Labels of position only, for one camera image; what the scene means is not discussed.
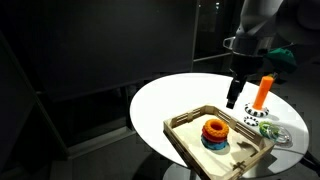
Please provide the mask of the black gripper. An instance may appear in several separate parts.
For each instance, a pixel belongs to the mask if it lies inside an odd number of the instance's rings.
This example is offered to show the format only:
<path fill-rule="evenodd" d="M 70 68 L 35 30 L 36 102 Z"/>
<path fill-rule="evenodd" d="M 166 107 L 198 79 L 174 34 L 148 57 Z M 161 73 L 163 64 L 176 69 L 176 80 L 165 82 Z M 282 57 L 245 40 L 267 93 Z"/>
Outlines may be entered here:
<path fill-rule="evenodd" d="M 251 57 L 243 55 L 232 55 L 230 70 L 233 73 L 231 87 L 227 94 L 226 107 L 233 109 L 240 93 L 249 76 L 257 73 L 263 65 L 262 57 Z"/>

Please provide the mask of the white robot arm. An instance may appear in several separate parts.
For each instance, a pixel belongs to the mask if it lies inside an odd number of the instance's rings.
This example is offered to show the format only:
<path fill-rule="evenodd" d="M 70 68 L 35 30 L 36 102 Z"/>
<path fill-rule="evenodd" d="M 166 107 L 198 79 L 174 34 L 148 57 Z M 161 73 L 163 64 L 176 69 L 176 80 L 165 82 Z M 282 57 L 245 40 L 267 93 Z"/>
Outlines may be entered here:
<path fill-rule="evenodd" d="M 276 34 L 293 44 L 318 44 L 320 0 L 244 0 L 236 34 L 224 40 L 232 52 L 233 74 L 227 108 L 234 108 L 247 77 L 261 67 Z"/>

